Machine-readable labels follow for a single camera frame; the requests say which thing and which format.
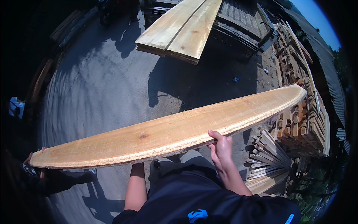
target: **wooden board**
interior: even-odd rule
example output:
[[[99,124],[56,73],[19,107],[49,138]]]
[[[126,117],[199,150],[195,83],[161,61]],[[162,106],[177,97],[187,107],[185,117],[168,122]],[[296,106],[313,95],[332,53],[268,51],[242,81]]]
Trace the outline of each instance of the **wooden board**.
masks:
[[[137,50],[160,56],[168,55],[197,65],[221,2],[222,0],[180,2],[135,41]]]
[[[49,60],[47,60],[47,62],[46,62],[46,64],[45,64],[45,66],[44,66],[44,68],[42,69],[42,71],[41,71],[41,74],[39,75],[39,78],[37,79],[37,81],[36,81],[36,84],[35,84],[35,86],[34,86],[34,91],[33,91],[33,93],[32,93],[32,97],[31,97],[31,102],[37,102],[37,97],[39,96],[39,94],[40,94],[40,90],[41,90],[41,88],[42,88],[42,84],[43,84],[43,82],[44,82],[44,79],[45,79],[45,77],[46,77],[46,75],[47,75],[47,73],[48,73],[48,71],[50,70],[50,68],[51,68],[51,65],[52,65],[52,62],[53,62],[53,60],[50,58]]]
[[[166,50],[183,25],[206,0],[184,0],[158,18],[135,41],[144,45]]]
[[[199,60],[221,2],[206,0],[183,26],[167,51]]]
[[[231,136],[299,103],[298,85],[184,111],[35,152],[30,164],[57,169],[114,166],[163,158]]]

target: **tree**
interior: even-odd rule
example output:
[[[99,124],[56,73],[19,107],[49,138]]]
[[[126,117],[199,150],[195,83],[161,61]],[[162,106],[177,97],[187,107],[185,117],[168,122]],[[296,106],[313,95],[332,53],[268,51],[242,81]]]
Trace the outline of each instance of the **tree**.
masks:
[[[338,51],[333,50],[331,46],[328,46],[329,49],[332,51],[333,58],[334,58],[334,67],[337,70],[339,81],[345,91],[346,88],[349,87],[349,77],[348,77],[348,64],[346,54],[344,49],[338,47]]]

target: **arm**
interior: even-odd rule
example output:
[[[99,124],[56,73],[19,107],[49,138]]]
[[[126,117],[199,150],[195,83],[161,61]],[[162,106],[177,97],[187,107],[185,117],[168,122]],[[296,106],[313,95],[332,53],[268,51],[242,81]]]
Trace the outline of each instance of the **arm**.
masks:
[[[124,210],[139,211],[146,201],[147,186],[145,184],[144,164],[133,164],[126,192]]]
[[[240,173],[232,161],[232,137],[226,138],[219,132],[212,130],[209,130],[208,134],[218,140],[208,147],[211,149],[211,159],[225,188],[238,195],[251,196],[251,191],[242,181]]]

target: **rough sawn wood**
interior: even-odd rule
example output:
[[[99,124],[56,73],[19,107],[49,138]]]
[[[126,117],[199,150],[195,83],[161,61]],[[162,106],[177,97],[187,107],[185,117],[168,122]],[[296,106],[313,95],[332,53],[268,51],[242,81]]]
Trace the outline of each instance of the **rough sawn wood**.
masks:
[[[30,165],[57,169],[138,163],[214,142],[208,130],[231,136],[299,103],[298,85],[184,111],[38,151]]]

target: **motorcycle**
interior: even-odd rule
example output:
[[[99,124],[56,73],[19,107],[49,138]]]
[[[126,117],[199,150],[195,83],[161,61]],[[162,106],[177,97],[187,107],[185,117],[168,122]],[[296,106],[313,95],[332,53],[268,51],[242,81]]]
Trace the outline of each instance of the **motorcycle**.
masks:
[[[126,14],[132,5],[133,0],[98,0],[100,24],[108,27],[114,17]]]
[[[104,27],[108,27],[113,20],[116,12],[116,1],[115,0],[99,0],[98,9],[100,11],[100,24]]]

